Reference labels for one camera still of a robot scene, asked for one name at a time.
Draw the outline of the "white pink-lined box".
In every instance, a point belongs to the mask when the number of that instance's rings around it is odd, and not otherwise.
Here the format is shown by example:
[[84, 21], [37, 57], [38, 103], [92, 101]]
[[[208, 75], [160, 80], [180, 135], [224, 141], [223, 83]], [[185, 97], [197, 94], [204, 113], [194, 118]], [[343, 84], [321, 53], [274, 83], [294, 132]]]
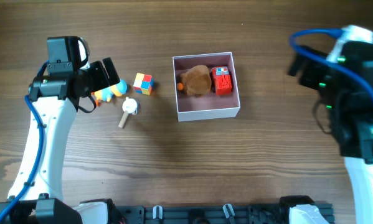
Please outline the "white pink-lined box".
[[206, 65], [209, 68], [226, 66], [232, 80], [232, 92], [228, 95], [219, 96], [211, 92], [207, 95], [195, 97], [176, 90], [179, 122], [232, 118], [237, 115], [240, 110], [240, 97], [232, 52], [174, 56], [172, 65], [174, 79], [196, 65]]

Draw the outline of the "white wooden rattle drum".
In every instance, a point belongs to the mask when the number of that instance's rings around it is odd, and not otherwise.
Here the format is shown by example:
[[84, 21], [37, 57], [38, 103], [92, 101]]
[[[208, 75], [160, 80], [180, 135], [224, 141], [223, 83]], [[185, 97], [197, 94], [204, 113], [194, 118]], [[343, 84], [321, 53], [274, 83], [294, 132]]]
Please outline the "white wooden rattle drum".
[[137, 114], [138, 112], [138, 103], [135, 99], [126, 97], [126, 100], [122, 104], [123, 116], [120, 119], [118, 124], [119, 128], [124, 128], [126, 120], [130, 114]]

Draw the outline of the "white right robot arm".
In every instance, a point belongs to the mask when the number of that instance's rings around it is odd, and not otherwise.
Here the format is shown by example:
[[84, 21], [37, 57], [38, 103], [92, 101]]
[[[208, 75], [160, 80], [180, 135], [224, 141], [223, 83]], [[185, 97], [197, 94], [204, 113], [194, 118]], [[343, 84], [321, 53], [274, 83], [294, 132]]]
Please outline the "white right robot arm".
[[354, 195], [357, 223], [373, 223], [373, 100], [353, 78], [326, 63], [309, 58], [312, 54], [325, 59], [327, 54], [307, 45], [296, 49], [288, 75], [299, 84], [318, 92], [319, 105], [328, 110], [330, 134], [339, 145]]

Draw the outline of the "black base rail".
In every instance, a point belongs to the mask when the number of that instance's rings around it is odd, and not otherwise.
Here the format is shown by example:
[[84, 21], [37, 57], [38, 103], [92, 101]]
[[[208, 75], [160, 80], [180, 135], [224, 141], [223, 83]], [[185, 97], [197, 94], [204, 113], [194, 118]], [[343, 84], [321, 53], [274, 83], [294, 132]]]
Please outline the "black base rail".
[[226, 214], [224, 206], [203, 207], [143, 207], [117, 206], [126, 223], [137, 224], [193, 224], [193, 223], [287, 223], [284, 209], [275, 203], [232, 206], [233, 212]]

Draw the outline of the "red toy fire truck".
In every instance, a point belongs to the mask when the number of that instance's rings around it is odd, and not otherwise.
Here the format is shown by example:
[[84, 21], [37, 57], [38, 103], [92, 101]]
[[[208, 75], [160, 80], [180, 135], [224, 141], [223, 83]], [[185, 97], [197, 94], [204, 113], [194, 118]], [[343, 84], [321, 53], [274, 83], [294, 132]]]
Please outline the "red toy fire truck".
[[212, 68], [212, 79], [216, 95], [231, 94], [233, 86], [228, 67]]

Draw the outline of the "brown plush toy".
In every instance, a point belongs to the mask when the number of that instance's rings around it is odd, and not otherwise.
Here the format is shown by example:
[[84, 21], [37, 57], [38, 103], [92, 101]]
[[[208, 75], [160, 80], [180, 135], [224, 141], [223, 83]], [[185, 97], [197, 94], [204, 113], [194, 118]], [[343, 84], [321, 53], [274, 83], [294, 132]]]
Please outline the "brown plush toy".
[[196, 65], [180, 74], [176, 84], [177, 90], [187, 94], [201, 96], [211, 92], [212, 79], [206, 65]]

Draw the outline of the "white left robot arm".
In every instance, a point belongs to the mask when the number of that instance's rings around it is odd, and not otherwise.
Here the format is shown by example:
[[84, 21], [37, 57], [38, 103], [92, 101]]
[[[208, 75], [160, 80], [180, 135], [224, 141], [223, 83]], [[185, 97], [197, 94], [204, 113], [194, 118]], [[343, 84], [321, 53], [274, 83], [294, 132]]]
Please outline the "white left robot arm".
[[110, 58], [79, 67], [71, 61], [46, 61], [24, 97], [31, 111], [26, 147], [7, 200], [0, 202], [0, 223], [120, 223], [110, 199], [63, 202], [62, 169], [68, 134], [78, 101], [119, 83]]

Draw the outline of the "colourful two-by-two cube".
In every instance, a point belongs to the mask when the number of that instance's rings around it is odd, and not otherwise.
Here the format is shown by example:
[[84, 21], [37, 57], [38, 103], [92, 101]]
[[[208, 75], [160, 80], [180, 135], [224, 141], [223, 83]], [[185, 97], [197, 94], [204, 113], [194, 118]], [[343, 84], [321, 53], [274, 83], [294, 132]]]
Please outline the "colourful two-by-two cube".
[[137, 73], [133, 83], [134, 91], [144, 95], [150, 95], [153, 90], [154, 80], [151, 75]]

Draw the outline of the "yellow blue duck toy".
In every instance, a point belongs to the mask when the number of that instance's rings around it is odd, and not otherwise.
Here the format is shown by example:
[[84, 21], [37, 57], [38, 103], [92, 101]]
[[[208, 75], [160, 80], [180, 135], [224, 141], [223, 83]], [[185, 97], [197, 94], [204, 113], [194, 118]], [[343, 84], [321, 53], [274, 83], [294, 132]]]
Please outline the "yellow blue duck toy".
[[93, 92], [92, 95], [95, 96], [95, 103], [98, 106], [101, 101], [110, 102], [114, 96], [123, 96], [127, 92], [127, 89], [128, 84], [121, 79], [119, 83]]

